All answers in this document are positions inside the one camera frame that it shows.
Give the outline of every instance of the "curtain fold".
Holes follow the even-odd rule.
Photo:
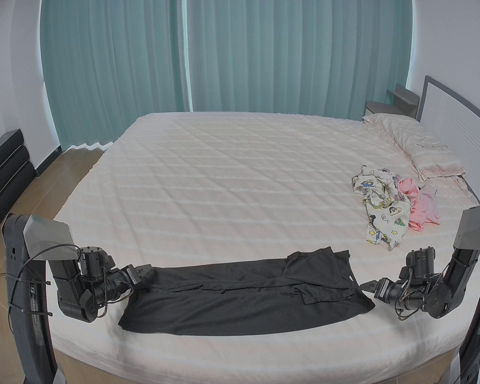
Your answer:
[[[115,141],[140,116],[188,110],[175,0],[43,0],[40,47],[62,148]]]
[[[196,111],[359,120],[407,80],[412,1],[192,0],[186,13]]]

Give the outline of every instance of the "gray headboard frame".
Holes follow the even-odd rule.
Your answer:
[[[435,80],[433,77],[427,75],[427,76],[425,76],[425,81],[423,82],[423,91],[422,91],[422,95],[421,95],[419,111],[418,111],[418,114],[417,114],[417,121],[420,121],[421,117],[422,117],[423,107],[425,105],[425,97],[427,95],[427,87],[428,87],[429,83],[432,84],[432,85],[435,85],[437,88],[440,88],[442,91],[444,91],[445,93],[447,93],[448,95],[453,97],[455,100],[459,101],[461,104],[463,104],[465,107],[470,109],[473,113],[475,113],[480,118],[480,108],[478,108],[475,105],[473,105],[472,103],[470,103],[467,99],[465,99],[463,96],[459,95],[453,89],[447,87],[446,85],[442,84],[441,82]],[[472,194],[475,196],[477,201],[480,203],[480,199],[475,194],[475,192],[470,188],[468,183],[467,183],[467,186],[468,186],[468,190],[470,192],[472,192]]]

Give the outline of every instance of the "pillow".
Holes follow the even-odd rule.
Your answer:
[[[463,164],[418,121],[403,115],[375,113],[363,119],[383,128],[407,154],[421,181],[437,176],[460,176]]]

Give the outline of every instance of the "tiled floor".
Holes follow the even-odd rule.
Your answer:
[[[102,151],[71,149],[62,154],[48,169],[33,180],[15,203],[12,212],[36,214],[53,219],[70,193],[102,156]],[[0,241],[0,273],[5,272],[5,249]],[[13,336],[7,321],[6,284],[0,279],[0,383],[20,384],[24,376],[16,351]],[[382,384],[434,384],[452,360],[449,352],[428,361],[416,369],[382,381]],[[134,384],[133,381],[117,377],[56,351],[55,356],[62,365],[69,384]]]

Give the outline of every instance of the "mattress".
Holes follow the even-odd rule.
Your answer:
[[[392,251],[365,241],[367,215],[351,186],[363,164],[418,175],[385,132],[365,122],[303,115],[186,112],[140,117],[75,188],[56,220],[79,246],[117,266],[160,267],[350,251],[359,283],[395,279],[412,249],[433,246],[435,271],[452,254],[463,179],[434,178],[441,224],[408,229]],[[463,303],[442,319],[369,313],[318,328],[256,336],[137,334],[118,325],[126,302],[91,324],[61,314],[48,287],[53,346],[141,383],[373,383],[458,346],[475,311],[480,268]]]

